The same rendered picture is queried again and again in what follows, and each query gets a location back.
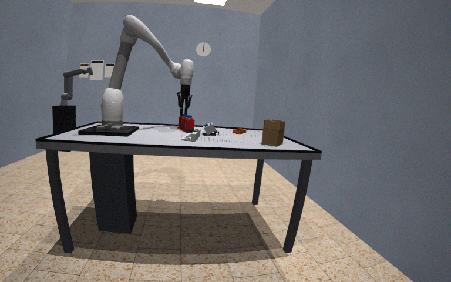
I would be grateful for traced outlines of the small open brown cardboard box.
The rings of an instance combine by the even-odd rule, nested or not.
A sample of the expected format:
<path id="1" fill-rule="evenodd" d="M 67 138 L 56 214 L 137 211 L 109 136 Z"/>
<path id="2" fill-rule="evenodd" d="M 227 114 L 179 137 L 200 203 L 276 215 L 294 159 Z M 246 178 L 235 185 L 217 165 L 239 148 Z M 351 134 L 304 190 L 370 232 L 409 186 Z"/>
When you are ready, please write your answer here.
<path id="1" fill-rule="evenodd" d="M 279 128 L 280 127 L 280 128 Z M 279 146 L 283 144 L 285 121 L 264 120 L 262 143 L 264 145 Z"/>

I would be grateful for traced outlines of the orange digital multimeter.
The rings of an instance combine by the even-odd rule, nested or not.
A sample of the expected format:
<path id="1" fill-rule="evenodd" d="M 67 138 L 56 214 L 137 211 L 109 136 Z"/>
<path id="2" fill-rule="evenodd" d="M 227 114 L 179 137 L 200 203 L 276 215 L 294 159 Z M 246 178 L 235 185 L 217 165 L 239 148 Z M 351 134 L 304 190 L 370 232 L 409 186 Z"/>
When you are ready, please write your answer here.
<path id="1" fill-rule="evenodd" d="M 233 133 L 236 134 L 246 133 L 246 129 L 233 129 Z"/>

